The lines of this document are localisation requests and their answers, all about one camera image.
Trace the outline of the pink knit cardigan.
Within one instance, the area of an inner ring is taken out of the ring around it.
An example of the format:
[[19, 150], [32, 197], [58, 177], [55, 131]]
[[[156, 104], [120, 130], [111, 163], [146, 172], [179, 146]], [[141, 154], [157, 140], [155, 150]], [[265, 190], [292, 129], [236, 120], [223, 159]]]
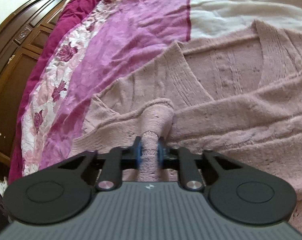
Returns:
[[174, 42], [161, 55], [92, 96], [71, 155], [107, 153], [142, 138], [141, 174], [174, 179], [156, 163], [157, 141], [215, 150], [288, 181], [302, 232], [302, 32], [255, 20], [217, 38]]

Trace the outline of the dark wooden headboard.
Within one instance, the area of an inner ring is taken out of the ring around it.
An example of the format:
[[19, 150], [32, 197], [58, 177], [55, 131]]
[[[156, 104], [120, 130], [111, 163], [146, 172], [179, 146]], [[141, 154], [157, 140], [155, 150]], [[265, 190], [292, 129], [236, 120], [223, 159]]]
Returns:
[[66, 0], [29, 0], [0, 25], [0, 179], [8, 176], [28, 77]]

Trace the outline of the pink purple striped bedspread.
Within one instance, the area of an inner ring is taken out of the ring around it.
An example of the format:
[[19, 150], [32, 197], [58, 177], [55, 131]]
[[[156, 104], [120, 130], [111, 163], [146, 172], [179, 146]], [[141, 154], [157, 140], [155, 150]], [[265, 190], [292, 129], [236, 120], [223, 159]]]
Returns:
[[302, 30], [302, 0], [101, 0], [62, 38], [21, 119], [22, 176], [69, 155], [88, 99], [174, 40], [214, 37], [254, 19]]

